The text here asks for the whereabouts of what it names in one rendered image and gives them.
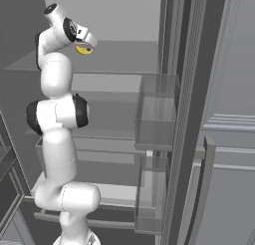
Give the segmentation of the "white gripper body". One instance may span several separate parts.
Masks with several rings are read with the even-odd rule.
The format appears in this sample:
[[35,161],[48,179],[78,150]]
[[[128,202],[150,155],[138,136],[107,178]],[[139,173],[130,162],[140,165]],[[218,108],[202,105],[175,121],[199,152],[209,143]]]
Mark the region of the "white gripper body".
[[75,43],[78,46],[87,47],[89,49],[95,49],[98,46],[96,37],[89,31],[79,30]]

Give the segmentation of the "yellow lemon wedge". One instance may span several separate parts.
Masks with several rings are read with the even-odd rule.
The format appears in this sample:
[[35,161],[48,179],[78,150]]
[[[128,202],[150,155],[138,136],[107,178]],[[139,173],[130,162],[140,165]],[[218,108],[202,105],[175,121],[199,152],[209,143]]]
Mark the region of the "yellow lemon wedge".
[[90,55],[93,52],[93,49],[90,48],[85,48],[85,47],[81,47],[81,46],[76,46],[76,51],[81,54],[81,55]]

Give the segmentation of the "grey glass fridge shelf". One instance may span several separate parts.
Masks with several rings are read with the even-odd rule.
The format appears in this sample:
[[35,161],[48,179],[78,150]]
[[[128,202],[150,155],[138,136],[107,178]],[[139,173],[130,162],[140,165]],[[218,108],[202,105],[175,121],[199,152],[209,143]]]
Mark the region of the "grey glass fridge shelf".
[[78,92],[61,98],[34,101],[26,108],[28,126],[42,135],[53,128],[81,130],[81,134],[119,130],[132,137],[138,93]]
[[88,56],[74,46],[60,53],[71,60],[75,74],[156,74],[157,50],[156,42],[100,41]]

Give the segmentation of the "clear fridge door bin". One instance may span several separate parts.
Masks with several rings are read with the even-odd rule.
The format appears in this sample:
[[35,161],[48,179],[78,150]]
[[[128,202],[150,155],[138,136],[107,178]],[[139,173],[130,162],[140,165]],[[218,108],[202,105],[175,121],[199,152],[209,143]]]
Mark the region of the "clear fridge door bin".
[[137,150],[171,150],[178,100],[178,75],[142,76],[134,115]]
[[134,208],[134,231],[160,235],[164,217],[168,159],[142,156]]

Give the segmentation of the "grey right fridge door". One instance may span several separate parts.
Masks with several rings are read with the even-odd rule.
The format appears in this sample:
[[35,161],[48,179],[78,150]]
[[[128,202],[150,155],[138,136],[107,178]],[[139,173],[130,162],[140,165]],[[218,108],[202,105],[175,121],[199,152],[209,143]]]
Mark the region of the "grey right fridge door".
[[225,0],[161,0],[159,70],[180,81],[160,245],[177,245]]

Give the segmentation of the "grey fridge door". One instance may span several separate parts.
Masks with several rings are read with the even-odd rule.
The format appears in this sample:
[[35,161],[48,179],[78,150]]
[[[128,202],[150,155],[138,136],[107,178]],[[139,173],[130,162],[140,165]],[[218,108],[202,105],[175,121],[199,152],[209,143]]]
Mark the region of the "grey fridge door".
[[159,70],[180,81],[160,245],[177,245],[225,0],[161,0]]
[[0,112],[0,245],[35,245],[20,210],[27,186]]

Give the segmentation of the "grey tall cupboard panel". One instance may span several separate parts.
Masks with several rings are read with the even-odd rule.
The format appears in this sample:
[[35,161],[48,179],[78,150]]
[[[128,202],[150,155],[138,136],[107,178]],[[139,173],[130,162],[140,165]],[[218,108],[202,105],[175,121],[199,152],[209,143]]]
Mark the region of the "grey tall cupboard panel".
[[226,0],[202,120],[215,138],[196,245],[255,245],[255,0]]

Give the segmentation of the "grey left fridge door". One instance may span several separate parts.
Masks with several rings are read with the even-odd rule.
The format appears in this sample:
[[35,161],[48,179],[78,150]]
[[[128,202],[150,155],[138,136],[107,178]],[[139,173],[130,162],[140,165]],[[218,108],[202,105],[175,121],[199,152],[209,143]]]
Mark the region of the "grey left fridge door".
[[0,245],[35,245],[20,210],[27,186],[0,112]]

